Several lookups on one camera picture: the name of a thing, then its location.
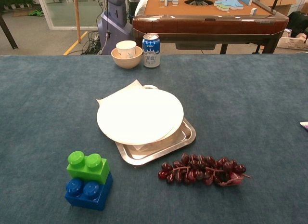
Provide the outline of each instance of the white plate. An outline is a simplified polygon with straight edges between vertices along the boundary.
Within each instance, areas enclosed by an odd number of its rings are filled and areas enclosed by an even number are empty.
[[[174,95],[134,88],[105,100],[97,112],[97,123],[116,142],[144,145],[171,135],[183,117],[182,104]]]

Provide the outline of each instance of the basket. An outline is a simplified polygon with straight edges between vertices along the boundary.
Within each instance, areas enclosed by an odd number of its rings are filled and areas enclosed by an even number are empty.
[[[303,39],[281,37],[277,47],[308,51],[308,40],[304,43]]]

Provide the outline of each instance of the drink can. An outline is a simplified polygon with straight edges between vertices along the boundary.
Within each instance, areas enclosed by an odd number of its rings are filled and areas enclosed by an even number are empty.
[[[160,65],[160,40],[157,34],[145,34],[142,40],[143,65],[157,67]]]

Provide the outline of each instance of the yellow floor line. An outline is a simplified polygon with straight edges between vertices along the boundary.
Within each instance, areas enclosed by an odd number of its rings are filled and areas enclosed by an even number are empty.
[[[88,32],[85,31],[85,33],[82,34],[82,36],[80,36],[81,39],[83,39],[83,37],[85,37],[85,35],[87,34]],[[78,40],[76,40],[76,42],[74,42],[74,44],[66,50],[66,52],[63,54],[63,55],[67,55],[71,52],[71,50],[73,50],[73,48],[78,44]]]

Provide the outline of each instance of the beige bowl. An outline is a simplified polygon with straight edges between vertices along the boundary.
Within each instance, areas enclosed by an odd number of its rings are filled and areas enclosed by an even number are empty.
[[[125,68],[125,69],[131,69],[140,63],[140,60],[142,58],[142,48],[136,46],[136,55],[135,57],[130,58],[130,59],[121,59],[119,52],[117,51],[117,48],[114,48],[111,51],[111,55],[112,55],[112,58],[114,59],[114,62],[118,66]]]

